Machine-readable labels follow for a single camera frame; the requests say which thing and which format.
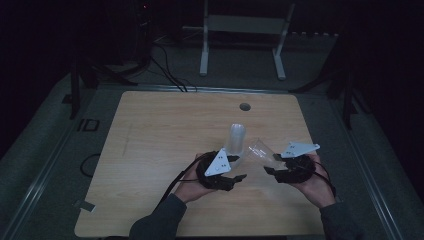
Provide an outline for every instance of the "person's left hand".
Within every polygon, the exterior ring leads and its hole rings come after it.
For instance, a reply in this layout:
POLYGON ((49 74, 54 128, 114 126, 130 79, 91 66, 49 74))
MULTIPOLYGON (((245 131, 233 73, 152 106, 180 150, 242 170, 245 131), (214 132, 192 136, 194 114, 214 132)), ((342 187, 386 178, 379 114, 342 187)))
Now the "person's left hand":
MULTIPOLYGON (((197 180, 196 168, 199 162, 194 164, 182 178, 182 180, 197 180)), ((181 182, 174 194, 184 203, 195 201, 204 195, 215 192, 216 189, 207 189, 198 181, 181 182)))

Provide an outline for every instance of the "dark background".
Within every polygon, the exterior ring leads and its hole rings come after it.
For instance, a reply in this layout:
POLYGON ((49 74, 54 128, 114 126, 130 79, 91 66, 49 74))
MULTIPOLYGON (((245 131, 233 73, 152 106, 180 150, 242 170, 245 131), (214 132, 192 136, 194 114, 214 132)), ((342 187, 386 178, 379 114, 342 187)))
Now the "dark background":
MULTIPOLYGON (((237 6, 240 14, 266 16, 278 14, 275 4, 284 4, 260 1, 264 10, 258 11, 258 1, 215 1, 211 6, 215 12, 225 14, 237 6)), ((85 46, 98 52, 93 56, 99 59, 116 60, 119 51, 107 24, 104 1, 2 0, 0 4, 3 156, 54 84, 69 73, 71 49, 78 39, 91 33, 93 38, 86 38, 85 46)), ((161 0, 149 7, 153 23, 176 38, 182 25, 202 25, 202 1, 161 0)), ((289 29, 340 34, 323 74, 345 64, 352 67, 355 87, 366 99, 421 199, 423 16, 423 4, 414 1, 298 1, 289 29)))

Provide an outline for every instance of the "black cable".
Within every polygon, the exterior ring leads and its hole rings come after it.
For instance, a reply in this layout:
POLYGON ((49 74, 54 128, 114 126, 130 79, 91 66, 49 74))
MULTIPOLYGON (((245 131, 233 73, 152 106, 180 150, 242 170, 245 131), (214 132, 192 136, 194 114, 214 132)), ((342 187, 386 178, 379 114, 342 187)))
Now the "black cable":
POLYGON ((90 158, 92 158, 92 157, 99 157, 99 156, 100 156, 100 153, 91 154, 90 156, 86 157, 86 158, 84 159, 84 161, 82 161, 82 163, 81 163, 81 165, 80 165, 80 171, 81 171, 81 173, 82 173, 84 176, 89 177, 89 178, 92 178, 92 177, 93 177, 93 175, 92 175, 92 174, 88 174, 88 173, 86 173, 86 172, 85 172, 85 170, 84 170, 84 165, 85 165, 85 163, 86 163, 86 162, 87 162, 90 158))
POLYGON ((181 181, 180 179, 184 176, 184 174, 194 165, 196 164, 198 161, 205 159, 206 157, 208 157, 211 154, 216 154, 214 152, 208 152, 208 153, 204 153, 202 155, 200 155, 199 157, 197 157, 196 159, 194 159, 194 161, 192 163, 190 163, 190 165, 188 165, 188 167, 180 172, 180 174, 178 174, 178 176, 171 182, 171 184, 168 186, 168 188, 166 189, 165 193, 163 194, 162 198, 160 199, 158 205, 155 207, 155 210, 159 207, 159 205, 165 201, 165 199, 168 197, 169 193, 172 191, 172 189, 175 187, 175 185, 177 184, 177 182, 181 181))
POLYGON ((197 87, 196 86, 194 86, 190 81, 188 81, 187 79, 183 79, 183 78, 177 78, 177 77, 175 77, 174 75, 172 75, 172 73, 171 73, 171 70, 170 70, 170 68, 169 68, 169 61, 168 61, 168 53, 166 52, 166 50, 165 50, 165 48, 164 47, 162 47, 160 44, 158 44, 158 43, 153 43, 153 45, 154 46, 156 46, 156 47, 158 47, 158 48, 160 48, 162 51, 163 51, 163 53, 164 53, 164 55, 165 55, 165 66, 166 66, 166 69, 164 69, 163 67, 160 67, 161 68, 161 70, 162 70, 162 72, 165 70, 166 71, 166 75, 167 75, 167 77, 168 78, 171 78, 172 80, 174 80, 174 81, 176 81, 176 82, 178 82, 183 88, 184 88, 184 90, 185 90, 185 92, 188 92, 187 91, 187 88, 186 88, 186 86, 185 86, 185 84, 183 84, 181 81, 180 81, 180 79, 181 80, 183 80, 183 81, 185 81, 185 82, 187 82, 187 84, 188 85, 190 85, 190 86, 192 86, 192 87, 194 87, 195 89, 196 89, 196 91, 197 91, 197 87))
MULTIPOLYGON (((156 75, 159 75, 159 76, 162 76, 162 77, 164 77, 164 78, 167 78, 167 76, 165 76, 165 75, 163 75, 163 74, 160 74, 160 73, 157 73, 157 72, 153 72, 153 71, 151 71, 151 70, 146 70, 147 72, 149 72, 149 73, 152 73, 152 74, 156 74, 156 75)), ((197 92, 197 87, 196 87, 196 85, 193 85, 190 81, 188 81, 187 79, 184 79, 184 78, 177 78, 178 80, 182 80, 182 81, 185 81, 188 85, 190 85, 190 86, 192 86, 193 88, 194 88, 194 91, 195 92, 197 92)))
POLYGON ((333 192, 333 196, 336 197, 336 187, 334 187, 334 185, 331 183, 331 181, 330 181, 330 174, 328 174, 327 169, 325 169, 325 167, 322 164, 320 164, 318 162, 315 162, 315 161, 313 161, 313 162, 314 163, 317 163, 318 165, 320 165, 322 167, 322 169, 324 169, 324 171, 327 174, 328 178, 326 178, 323 175, 317 173, 316 171, 312 171, 312 170, 307 169, 307 168, 305 168, 303 166, 296 165, 296 167, 301 168, 301 169, 303 169, 303 170, 305 170, 307 172, 310 172, 310 173, 315 174, 316 176, 320 177, 322 180, 324 180, 325 183, 327 183, 327 185, 331 188, 331 192, 333 192))
POLYGON ((151 58, 153 63, 156 64, 156 66, 159 67, 159 69, 165 74, 166 78, 171 81, 178 89, 180 89, 181 92, 184 92, 184 90, 180 87, 179 81, 175 81, 175 79, 173 79, 172 77, 170 77, 168 75, 168 73, 166 72, 166 70, 152 57, 151 58))

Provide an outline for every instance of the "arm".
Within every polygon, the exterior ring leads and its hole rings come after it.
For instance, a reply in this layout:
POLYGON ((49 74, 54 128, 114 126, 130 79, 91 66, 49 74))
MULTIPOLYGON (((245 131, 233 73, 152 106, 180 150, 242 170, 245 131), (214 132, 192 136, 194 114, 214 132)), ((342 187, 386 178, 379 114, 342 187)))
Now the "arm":
MULTIPOLYGON (((314 162, 321 163, 319 156, 309 155, 314 162)), ((316 172, 328 179, 326 171, 315 164, 316 172)), ((330 186, 320 177, 312 177, 303 183, 291 184, 320 209, 321 221, 327 239, 364 239, 361 228, 353 221, 345 203, 336 203, 330 186)))
MULTIPOLYGON (((184 180, 197 179, 197 164, 183 177, 184 180)), ((199 182, 181 182, 174 194, 170 194, 152 214, 133 224, 130 240, 175 239, 178 224, 187 209, 186 203, 216 190, 206 189, 199 182)))

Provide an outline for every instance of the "table leg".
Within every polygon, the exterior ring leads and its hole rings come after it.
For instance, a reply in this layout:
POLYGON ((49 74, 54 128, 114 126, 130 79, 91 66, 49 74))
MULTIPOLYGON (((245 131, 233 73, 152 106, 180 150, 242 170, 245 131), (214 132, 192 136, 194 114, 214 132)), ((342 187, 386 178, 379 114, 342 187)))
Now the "table leg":
POLYGON ((208 43, 208 0, 204 1, 204 16, 203 16, 203 48, 202 57, 200 59, 200 76, 208 74, 208 58, 209 58, 209 43, 208 43))
POLYGON ((294 3, 290 5, 289 11, 287 13, 287 17, 284 21, 283 29, 281 31, 280 42, 278 43, 278 46, 276 48, 272 49, 272 55, 274 57, 275 68, 277 70, 277 76, 279 80, 286 79, 286 73, 284 72, 283 62, 281 60, 281 50, 283 49, 283 44, 287 36, 287 32, 289 29, 291 17, 293 15, 294 7, 295 7, 294 3))

